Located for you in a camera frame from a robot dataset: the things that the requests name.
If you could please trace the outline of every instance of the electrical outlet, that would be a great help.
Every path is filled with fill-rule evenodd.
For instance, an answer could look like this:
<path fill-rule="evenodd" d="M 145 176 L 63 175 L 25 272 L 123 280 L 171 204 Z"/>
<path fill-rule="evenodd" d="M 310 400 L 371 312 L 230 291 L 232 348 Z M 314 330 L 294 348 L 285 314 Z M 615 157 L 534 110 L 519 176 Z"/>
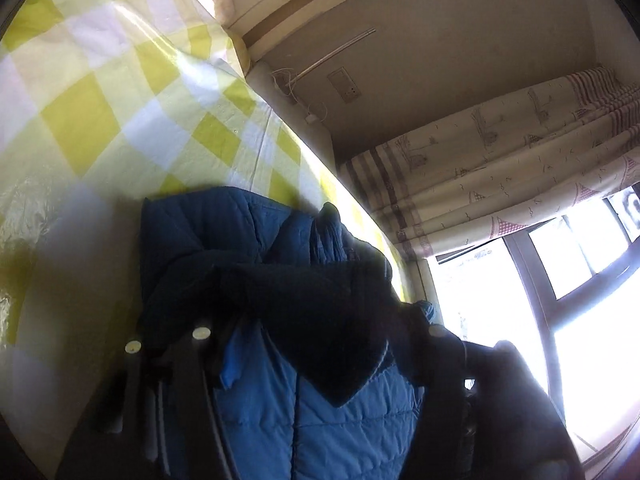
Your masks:
<path fill-rule="evenodd" d="M 344 67 L 331 72 L 327 79 L 334 86 L 338 94 L 345 103 L 351 103 L 362 95 L 360 89 Z"/>

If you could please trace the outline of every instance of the wall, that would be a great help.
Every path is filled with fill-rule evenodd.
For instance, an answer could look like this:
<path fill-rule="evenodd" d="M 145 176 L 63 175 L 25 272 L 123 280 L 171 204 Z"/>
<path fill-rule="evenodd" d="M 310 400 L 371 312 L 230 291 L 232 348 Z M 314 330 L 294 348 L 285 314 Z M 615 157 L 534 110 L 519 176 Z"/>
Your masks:
<path fill-rule="evenodd" d="M 377 32 L 300 80 L 328 107 L 338 162 L 473 104 L 593 65 L 584 0 L 348 0 L 266 56 L 299 72 L 345 41 Z M 344 66 L 363 96 L 327 81 Z"/>
<path fill-rule="evenodd" d="M 246 81 L 254 91 L 273 108 L 298 137 L 313 151 L 326 167 L 335 174 L 334 147 L 329 130 L 317 122 L 307 124 L 306 110 L 299 104 L 292 104 L 274 86 L 271 67 L 259 61 L 246 76 Z"/>
<path fill-rule="evenodd" d="M 620 82 L 640 83 L 640 41 L 614 0 L 585 0 L 596 59 L 616 71 Z"/>

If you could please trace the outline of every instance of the curtain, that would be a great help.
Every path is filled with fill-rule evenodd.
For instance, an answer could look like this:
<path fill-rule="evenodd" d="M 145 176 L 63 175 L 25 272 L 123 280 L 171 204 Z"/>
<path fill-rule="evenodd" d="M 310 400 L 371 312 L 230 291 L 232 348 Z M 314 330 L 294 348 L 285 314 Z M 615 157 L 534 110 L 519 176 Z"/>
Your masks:
<path fill-rule="evenodd" d="M 348 160 L 407 260 L 474 246 L 640 181 L 640 87 L 603 67 L 468 108 Z"/>

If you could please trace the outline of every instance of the checkered tablecloth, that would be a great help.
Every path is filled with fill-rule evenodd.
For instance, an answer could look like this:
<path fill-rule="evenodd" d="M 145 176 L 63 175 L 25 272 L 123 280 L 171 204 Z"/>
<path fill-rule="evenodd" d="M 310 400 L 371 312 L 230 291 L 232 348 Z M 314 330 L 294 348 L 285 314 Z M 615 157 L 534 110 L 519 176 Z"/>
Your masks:
<path fill-rule="evenodd" d="M 0 411 L 49 476 L 140 311 L 144 197 L 238 186 L 380 229 L 196 0 L 27 0 L 0 43 Z"/>

